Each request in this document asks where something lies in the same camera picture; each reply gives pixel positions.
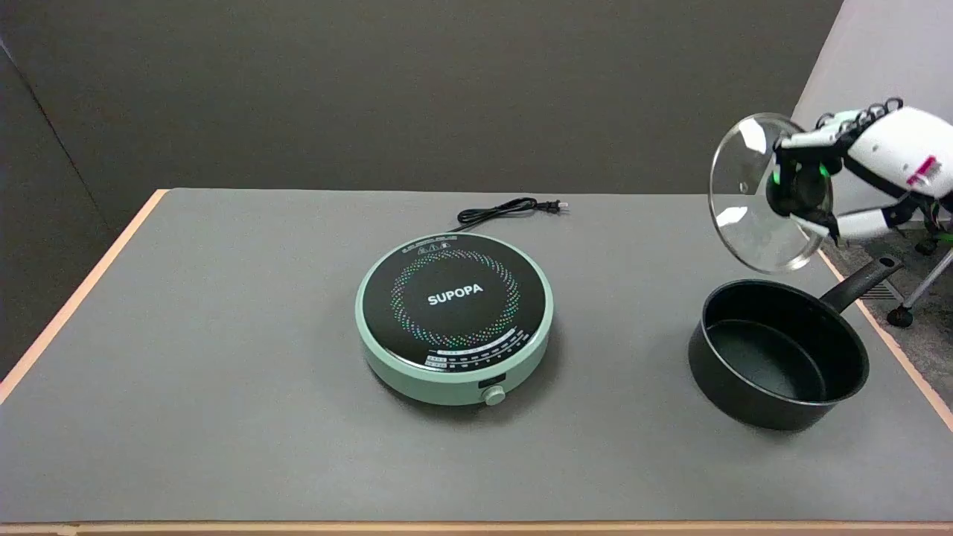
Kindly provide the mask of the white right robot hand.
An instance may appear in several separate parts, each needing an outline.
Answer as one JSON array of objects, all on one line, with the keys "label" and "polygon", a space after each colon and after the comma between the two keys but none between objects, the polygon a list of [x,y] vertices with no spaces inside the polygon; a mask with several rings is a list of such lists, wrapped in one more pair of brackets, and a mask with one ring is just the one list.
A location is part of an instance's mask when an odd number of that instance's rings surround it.
[{"label": "white right robot hand", "polygon": [[[777,170],[765,192],[772,211],[832,240],[878,237],[916,210],[951,209],[951,125],[901,98],[824,113],[812,131],[777,141],[774,159]],[[893,204],[837,216],[832,180],[840,172],[891,196]]]}]

